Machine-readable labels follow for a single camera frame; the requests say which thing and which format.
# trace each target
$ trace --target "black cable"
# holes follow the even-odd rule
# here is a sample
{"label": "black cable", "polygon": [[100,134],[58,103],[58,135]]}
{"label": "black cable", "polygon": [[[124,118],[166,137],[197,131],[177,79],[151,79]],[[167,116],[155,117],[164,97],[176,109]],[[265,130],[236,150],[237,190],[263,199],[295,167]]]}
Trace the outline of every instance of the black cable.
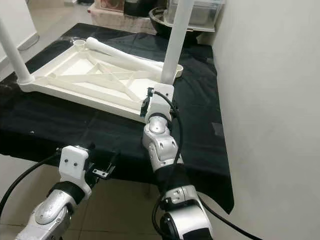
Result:
{"label": "black cable", "polygon": [[213,216],[215,216],[217,219],[219,219],[220,221],[224,222],[225,224],[227,224],[229,227],[233,228],[234,230],[236,230],[237,232],[241,233],[242,235],[246,236],[247,238],[250,238],[252,240],[263,240],[262,238],[259,238],[257,236],[254,236],[248,232],[246,232],[245,230],[241,229],[240,227],[234,225],[233,223],[229,222],[227,219],[223,218],[222,216],[220,216],[218,213],[216,213],[215,211],[213,211],[202,199],[201,197],[198,195],[202,205],[204,206],[205,209],[207,209]]}
{"label": "black cable", "polygon": [[57,151],[55,154],[47,157],[46,159],[36,163],[35,165],[31,166],[29,169],[27,169],[24,173],[22,173],[12,184],[11,186],[8,188],[8,190],[5,192],[4,196],[1,199],[0,202],[0,219],[1,219],[1,215],[2,212],[5,208],[6,202],[10,196],[10,194],[13,192],[13,190],[15,189],[15,187],[21,182],[22,179],[24,179],[29,173],[31,173],[33,170],[37,169],[38,167],[40,167],[43,164],[48,163],[50,160],[54,159],[56,156],[60,155],[60,151]]}
{"label": "black cable", "polygon": [[168,234],[166,234],[165,232],[163,232],[161,230],[161,228],[158,226],[157,224],[157,219],[156,219],[156,215],[157,215],[157,211],[158,211],[158,208],[159,208],[159,205],[160,205],[160,202],[162,200],[162,198],[164,197],[164,195],[166,194],[166,191],[169,187],[169,184],[170,184],[170,181],[171,181],[171,178],[172,176],[174,175],[174,172],[175,172],[175,169],[176,169],[176,166],[177,166],[177,163],[178,163],[178,160],[179,160],[179,157],[180,157],[180,153],[181,153],[181,149],[182,149],[182,146],[184,144],[184,132],[183,132],[183,128],[182,128],[182,122],[181,122],[181,118],[180,118],[180,114],[178,112],[178,110],[176,109],[176,107],[172,104],[172,102],[165,96],[163,95],[161,92],[158,92],[158,91],[155,91],[154,94],[157,94],[159,95],[160,97],[162,97],[169,105],[170,107],[172,108],[172,110],[174,111],[175,115],[176,115],[176,119],[178,120],[178,125],[179,125],[179,133],[180,133],[180,136],[179,136],[179,144],[178,144],[178,149],[176,151],[176,155],[175,155],[175,158],[174,158],[174,161],[173,161],[173,168],[171,169],[171,173],[169,174],[169,177],[164,185],[164,188],[163,188],[163,191],[162,193],[160,194],[160,196],[158,197],[158,199],[156,200],[156,203],[153,207],[153,210],[152,210],[152,225],[153,225],[153,228],[156,230],[156,232],[162,236],[163,238],[166,238],[166,239],[170,239],[170,240],[178,240],[177,238],[173,238],[172,236],[169,236]]}

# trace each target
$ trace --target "white plastic rod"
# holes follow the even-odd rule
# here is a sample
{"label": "white plastic rod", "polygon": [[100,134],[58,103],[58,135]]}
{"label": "white plastic rod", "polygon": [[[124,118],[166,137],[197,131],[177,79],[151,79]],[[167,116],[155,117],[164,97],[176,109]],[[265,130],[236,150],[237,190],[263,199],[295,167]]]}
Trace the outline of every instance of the white plastic rod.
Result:
{"label": "white plastic rod", "polygon": [[158,67],[152,63],[148,63],[140,58],[137,58],[135,56],[132,56],[128,53],[125,53],[123,51],[120,51],[114,47],[111,47],[109,45],[106,45],[100,41],[98,41],[97,39],[93,38],[93,37],[88,37],[86,40],[86,47],[91,49],[91,50],[97,50],[100,52],[103,52],[105,54],[111,55],[113,57],[119,58],[119,59],[123,59],[125,61],[128,61],[130,63],[132,63],[133,65],[136,65],[140,68],[142,68],[143,70],[155,73],[157,75],[161,75],[162,72],[162,68]]}
{"label": "white plastic rod", "polygon": [[30,75],[24,60],[20,56],[14,42],[12,41],[9,32],[0,17],[0,43],[3,46],[3,50],[10,60],[15,74],[18,77],[17,82],[19,84],[28,84],[32,82],[35,78]]}
{"label": "white plastic rod", "polygon": [[177,65],[179,62],[186,31],[188,29],[191,12],[195,0],[179,0],[175,12],[173,27],[166,49],[164,65],[161,74],[161,83],[172,85],[175,80]]}

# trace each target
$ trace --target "white plastic tray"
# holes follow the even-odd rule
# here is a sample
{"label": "white plastic tray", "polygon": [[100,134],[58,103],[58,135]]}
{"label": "white plastic tray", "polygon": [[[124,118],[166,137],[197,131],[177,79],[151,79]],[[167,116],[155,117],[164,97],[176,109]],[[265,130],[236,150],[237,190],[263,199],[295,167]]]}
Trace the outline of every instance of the white plastic tray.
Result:
{"label": "white plastic tray", "polygon": [[[162,68],[163,62],[140,58]],[[176,77],[182,74],[178,65]],[[21,84],[24,92],[37,91],[75,103],[144,122],[140,117],[147,89],[160,82],[159,74],[134,67],[131,62],[75,44],[31,74]]]}

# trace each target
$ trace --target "white wall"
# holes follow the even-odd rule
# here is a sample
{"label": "white wall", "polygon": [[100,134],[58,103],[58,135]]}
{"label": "white wall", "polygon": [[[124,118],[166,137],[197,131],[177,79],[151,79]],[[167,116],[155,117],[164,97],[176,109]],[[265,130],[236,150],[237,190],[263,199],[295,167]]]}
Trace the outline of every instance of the white wall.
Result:
{"label": "white wall", "polygon": [[[319,9],[319,0],[228,0],[213,42],[229,219],[266,240],[320,236]],[[246,239],[214,222],[217,240]]]}
{"label": "white wall", "polygon": [[[0,0],[0,17],[17,47],[37,33],[26,0]],[[5,57],[0,44],[0,63]]]}

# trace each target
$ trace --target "table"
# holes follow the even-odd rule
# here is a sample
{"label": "table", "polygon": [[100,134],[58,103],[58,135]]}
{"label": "table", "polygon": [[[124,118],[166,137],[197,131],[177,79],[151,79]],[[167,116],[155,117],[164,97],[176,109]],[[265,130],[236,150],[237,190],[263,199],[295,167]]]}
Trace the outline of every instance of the table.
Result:
{"label": "table", "polygon": [[[78,23],[29,60],[34,72],[72,45],[75,38],[94,37],[121,51],[164,61],[168,40]],[[174,96],[183,125],[182,157],[191,183],[227,213],[234,207],[231,176],[219,105],[217,71],[211,46],[191,44],[181,52],[183,74]],[[121,158],[112,177],[154,183],[148,154],[142,146],[142,123],[39,92],[22,92],[11,74],[0,82],[0,153],[40,161],[57,147],[96,146],[94,161],[108,165],[114,152]],[[179,128],[172,122],[179,142]]]}

